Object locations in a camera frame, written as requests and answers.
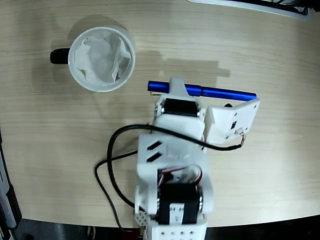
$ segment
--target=black cable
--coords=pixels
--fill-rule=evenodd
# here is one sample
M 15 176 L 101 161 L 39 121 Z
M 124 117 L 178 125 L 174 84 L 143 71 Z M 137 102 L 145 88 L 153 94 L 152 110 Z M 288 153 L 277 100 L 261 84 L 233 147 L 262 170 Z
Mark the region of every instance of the black cable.
M 118 194 L 118 196 L 129 206 L 131 207 L 135 207 L 135 204 L 133 202 L 131 202 L 128 198 L 126 198 L 126 196 L 121 192 L 121 190 L 119 189 L 117 183 L 116 183 L 116 179 L 115 179 L 115 175 L 114 175 L 114 170 L 112 167 L 112 151 L 114 148 L 114 144 L 115 141 L 117 139 L 117 137 L 129 130 L 137 130 L 137 129 L 143 129 L 143 130 L 152 130 L 152 131 L 156 131 L 156 132 L 161 132 L 164 134 L 168 134 L 171 136 L 175 136 L 177 138 L 180 139 L 184 139 L 187 140 L 189 142 L 198 144 L 200 146 L 204 146 L 208 149 L 213 149 L 213 150 L 217 150 L 217 151 L 231 151 L 231 150 L 236 150 L 242 147 L 242 144 L 238 144 L 238 145 L 233 145 L 233 146 L 227 146 L 227 147 L 222 147 L 222 146 L 214 146 L 211 144 L 208 144 L 206 142 L 197 140 L 195 138 L 192 138 L 190 136 L 175 132 L 175 131 L 171 131 L 162 127 L 157 127 L 157 126 L 153 126 L 153 125 L 146 125 L 146 124 L 133 124 L 133 125 L 127 125 L 127 126 L 123 126 L 121 128 L 119 128 L 117 131 L 115 131 L 110 140 L 109 140 L 109 144 L 108 144 L 108 148 L 106 151 L 106 162 L 107 162 L 107 168 L 108 168 L 108 172 L 109 172 L 109 178 L 110 178 L 110 182 L 115 190 L 115 192 Z
M 136 150 L 136 151 L 132 151 L 132 152 L 129 152 L 129 153 L 120 155 L 120 156 L 113 157 L 111 160 L 114 161 L 114 160 L 118 160 L 118 159 L 123 159 L 123 158 L 129 157 L 129 156 L 135 155 L 135 154 L 137 154 L 137 153 L 138 153 L 137 150 Z M 111 208 L 112 208 L 112 211 L 113 211 L 113 215 L 114 215 L 116 224 L 118 225 L 118 227 L 119 227 L 122 231 L 127 232 L 127 231 L 121 226 L 121 223 L 120 223 L 120 220 L 119 220 L 119 217 L 118 217 L 118 214 L 117 214 L 116 207 L 115 207 L 114 203 L 112 202 L 111 197 L 110 197 L 109 194 L 107 193 L 105 187 L 103 186 L 103 184 L 102 184 L 102 182 L 101 182 L 101 180 L 100 180 L 99 174 L 98 174 L 98 168 L 101 167 L 103 164 L 106 164 L 107 162 L 108 162 L 108 161 L 105 159 L 105 160 L 99 162 L 99 163 L 94 167 L 94 176 L 95 176 L 95 179 L 96 179 L 96 181 L 98 182 L 101 190 L 103 191 L 105 197 L 108 199 L 108 201 L 109 201 L 109 203 L 110 203 L 110 206 L 111 206 Z
M 114 214 L 114 218 L 115 218 L 115 221 L 116 221 L 116 224 L 118 225 L 118 227 L 122 230 L 122 231 L 125 231 L 125 232 L 128 232 L 127 230 L 125 230 L 122 226 L 121 226 L 121 223 L 120 223 L 120 220 L 119 220 L 119 217 L 118 217 L 118 214 L 117 214 L 117 210 L 116 210 L 116 207 L 114 205 L 114 203 L 112 202 L 112 199 L 110 198 L 109 194 L 107 193 L 105 187 L 103 186 L 100 178 L 99 178 L 99 175 L 98 175 L 98 168 L 100 166 L 102 166 L 103 164 L 106 164 L 107 163 L 107 168 L 108 168 L 108 173 L 109 173 L 109 178 L 110 178 L 110 182 L 115 190 L 115 192 L 118 194 L 118 196 L 126 203 L 128 204 L 129 206 L 131 207 L 135 207 L 135 204 L 133 202 L 131 202 L 128 198 L 126 198 L 126 196 L 121 192 L 121 190 L 119 189 L 117 183 L 116 183 L 116 179 L 115 179 L 115 175 L 114 175 L 114 171 L 113 171 L 113 167 L 112 167 L 112 161 L 114 160 L 118 160 L 118 159 L 122 159 L 122 158 L 126 158 L 126 157 L 129 157 L 129 156 L 132 156 L 132 155 L 135 155 L 138 153 L 138 151 L 132 151 L 132 152 L 129 152 L 129 153 L 126 153 L 126 154 L 123 154 L 123 155 L 120 155 L 120 156 L 116 156 L 116 157 L 112 157 L 112 151 L 113 151 L 113 147 L 114 147 L 114 144 L 115 144 L 115 141 L 117 139 L 117 137 L 126 132 L 126 131 L 129 131 L 129 130 L 136 130 L 136 129 L 143 129 L 143 130 L 151 130 L 151 131 L 157 131 L 157 132 L 161 132 L 161 133 L 164 133 L 164 134 L 168 134 L 168 135 L 171 135 L 171 136 L 175 136 L 177 138 L 180 138 L 180 139 L 184 139 L 186 141 L 189 141 L 189 142 L 192 142 L 192 143 L 195 143 L 195 144 L 198 144 L 200 146 L 203 146 L 203 147 L 206 147 L 206 148 L 209 148 L 209 149 L 213 149 L 213 150 L 218 150 L 218 151 L 231 151 L 231 150 L 235 150 L 235 149 L 239 149 L 242 147 L 243 145 L 243 141 L 241 141 L 241 144 L 238 144 L 238 145 L 233 145 L 233 146 L 227 146 L 227 147 L 221 147 L 221 146 L 214 146 L 214 145 L 211 145 L 211 144 L 208 144 L 206 142 L 203 142 L 203 141 L 200 141 L 200 140 L 197 140 L 195 138 L 192 138 L 192 137 L 189 137 L 187 135 L 184 135 L 184 134 L 181 134 L 181 133 L 178 133 L 178 132 L 175 132 L 175 131 L 171 131 L 171 130 L 168 130 L 168 129 L 165 129 L 165 128 L 161 128 L 161 127 L 157 127 L 157 126 L 153 126 L 153 125 L 149 125 L 149 124 L 133 124 L 133 125 L 127 125 L 127 126 L 124 126 L 124 127 L 121 127 L 119 128 L 117 131 L 115 131 L 110 140 L 109 140 L 109 144 L 108 144 L 108 148 L 107 148 L 107 152 L 106 152 L 106 159 L 105 160 L 102 160 L 101 162 L 99 162 L 95 167 L 94 167 L 94 175 L 95 175 L 95 178 L 100 186 L 100 188 L 102 189 L 105 197 L 107 198 L 107 200 L 109 201 L 110 205 L 111 205 L 111 208 L 112 208 L 112 211 L 113 211 L 113 214 Z

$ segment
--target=white mug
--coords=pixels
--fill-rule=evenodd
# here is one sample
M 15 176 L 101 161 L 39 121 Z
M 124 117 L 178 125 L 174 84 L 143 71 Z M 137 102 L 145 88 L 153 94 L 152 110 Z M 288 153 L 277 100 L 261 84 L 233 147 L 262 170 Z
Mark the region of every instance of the white mug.
M 93 32 L 107 30 L 117 34 L 128 46 L 131 61 L 126 72 L 115 82 L 106 85 L 96 85 L 86 80 L 83 72 L 75 66 L 75 52 L 84 39 Z M 99 26 L 86 30 L 81 33 L 72 43 L 70 48 L 55 49 L 50 53 L 50 62 L 52 64 L 68 64 L 69 70 L 73 78 L 85 89 L 93 92 L 106 93 L 120 88 L 131 77 L 136 65 L 136 44 L 134 38 L 122 27 L 119 26 Z

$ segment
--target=cable connector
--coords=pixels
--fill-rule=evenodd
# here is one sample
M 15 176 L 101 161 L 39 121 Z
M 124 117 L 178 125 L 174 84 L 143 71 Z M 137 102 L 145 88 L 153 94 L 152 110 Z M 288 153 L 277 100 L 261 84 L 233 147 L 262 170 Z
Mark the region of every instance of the cable connector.
M 241 127 L 239 129 L 235 130 L 234 134 L 235 135 L 242 135 L 242 134 L 244 134 L 244 129 Z

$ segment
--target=black object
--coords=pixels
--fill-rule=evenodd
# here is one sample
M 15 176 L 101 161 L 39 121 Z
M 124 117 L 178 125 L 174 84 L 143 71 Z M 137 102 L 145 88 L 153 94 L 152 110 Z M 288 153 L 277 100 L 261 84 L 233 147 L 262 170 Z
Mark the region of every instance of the black object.
M 198 107 L 196 102 L 166 98 L 164 102 L 164 114 L 197 117 Z
M 180 209 L 171 204 L 184 204 Z M 168 183 L 160 186 L 158 223 L 170 224 L 173 211 L 183 212 L 182 224 L 197 223 L 199 194 L 194 183 Z
M 52 64 L 68 64 L 68 54 L 70 48 L 55 49 L 50 53 L 50 62 Z
M 6 220 L 4 217 L 4 213 L 1 210 L 0 214 L 0 229 L 1 229 L 1 240 L 9 240 L 11 237 L 11 234 L 9 232 L 9 228 L 7 227 Z

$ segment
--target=black floor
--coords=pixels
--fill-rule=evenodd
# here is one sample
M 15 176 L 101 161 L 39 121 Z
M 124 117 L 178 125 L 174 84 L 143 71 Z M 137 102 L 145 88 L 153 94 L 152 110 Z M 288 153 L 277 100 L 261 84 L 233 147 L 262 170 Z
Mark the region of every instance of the black floor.
M 255 225 L 210 227 L 206 240 L 320 240 L 320 215 Z M 118 228 L 90 227 L 22 219 L 15 240 L 136 240 Z

